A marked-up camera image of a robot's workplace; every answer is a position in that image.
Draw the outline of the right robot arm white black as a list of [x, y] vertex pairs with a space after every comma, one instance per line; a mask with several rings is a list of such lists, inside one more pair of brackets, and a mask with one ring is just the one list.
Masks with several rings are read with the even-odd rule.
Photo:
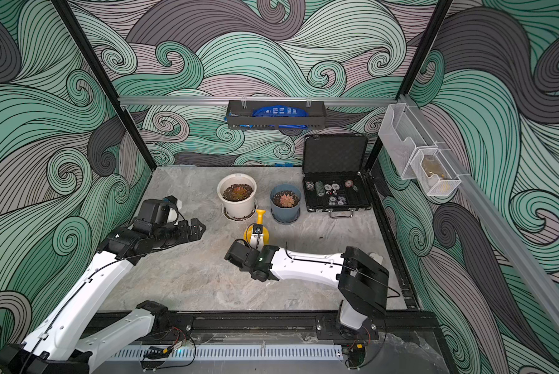
[[351, 330], [360, 330], [367, 319], [380, 319], [386, 314], [389, 272], [357, 247], [323, 255], [270, 245], [258, 250], [238, 239], [224, 260], [256, 281], [297, 280], [335, 288], [343, 296], [338, 323]]

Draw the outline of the yellow plastic watering can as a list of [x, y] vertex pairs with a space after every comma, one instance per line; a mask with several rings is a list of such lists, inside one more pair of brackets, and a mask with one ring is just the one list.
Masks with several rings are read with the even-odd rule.
[[270, 234], [264, 226], [265, 210], [256, 210], [257, 221], [251, 224], [243, 234], [243, 240], [252, 249], [261, 250], [268, 245]]

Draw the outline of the blue-grey flower pot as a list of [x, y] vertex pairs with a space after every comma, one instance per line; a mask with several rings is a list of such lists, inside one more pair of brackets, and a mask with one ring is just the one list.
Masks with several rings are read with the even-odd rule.
[[301, 192], [290, 184], [276, 186], [270, 193], [272, 216], [281, 224], [295, 222], [301, 213]]

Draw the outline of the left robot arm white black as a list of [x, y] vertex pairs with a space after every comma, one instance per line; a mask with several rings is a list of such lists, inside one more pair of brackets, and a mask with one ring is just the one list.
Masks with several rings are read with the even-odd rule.
[[3, 373], [92, 373], [128, 344], [172, 330], [165, 305], [145, 301], [85, 338], [83, 333], [111, 291], [147, 255], [201, 240], [206, 226], [186, 220], [177, 199], [147, 199], [129, 226], [109, 233], [64, 299], [20, 344], [0, 350]]

